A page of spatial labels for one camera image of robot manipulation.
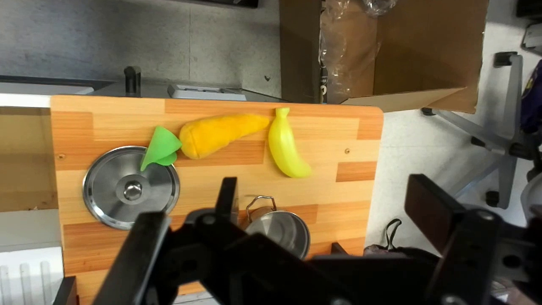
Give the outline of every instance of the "plastic bag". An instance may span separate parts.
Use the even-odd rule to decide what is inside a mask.
[[[325,0],[320,15],[321,93],[328,103],[370,94],[379,50],[375,21],[362,0]]]

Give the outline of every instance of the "metal pot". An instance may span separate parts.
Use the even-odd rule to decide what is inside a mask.
[[[250,209],[259,199],[265,199],[270,206]],[[306,223],[298,215],[277,209],[274,198],[262,194],[253,196],[245,209],[243,226],[247,233],[264,233],[296,257],[303,259],[306,255],[309,233]]]

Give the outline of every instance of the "metal lid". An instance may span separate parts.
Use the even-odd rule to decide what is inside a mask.
[[[118,147],[98,157],[82,179],[86,208],[99,221],[130,228],[138,213],[169,211],[179,196],[172,165],[138,170],[143,147]]]

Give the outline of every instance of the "wooden board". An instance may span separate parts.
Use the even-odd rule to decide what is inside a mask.
[[[252,111],[272,115],[284,103],[189,101],[150,98],[54,96],[50,106],[52,143],[64,267],[77,276],[82,303],[101,284],[126,231],[96,221],[84,208],[81,179],[89,164],[118,145],[147,145],[152,128],[172,132],[193,118]],[[187,211],[211,206],[223,176],[238,177],[238,204],[245,194],[272,194],[279,208],[299,215],[311,237],[309,255],[326,254],[342,242],[360,254],[372,194],[382,115],[379,108],[287,104],[296,143],[313,165],[303,179],[275,170],[265,148],[265,132],[233,142],[201,160],[176,160],[181,196],[170,211],[172,226]]]

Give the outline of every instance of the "banana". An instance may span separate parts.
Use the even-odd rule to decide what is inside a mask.
[[[289,108],[275,108],[267,133],[267,145],[275,167],[289,177],[311,174],[309,164],[299,155],[287,121]]]

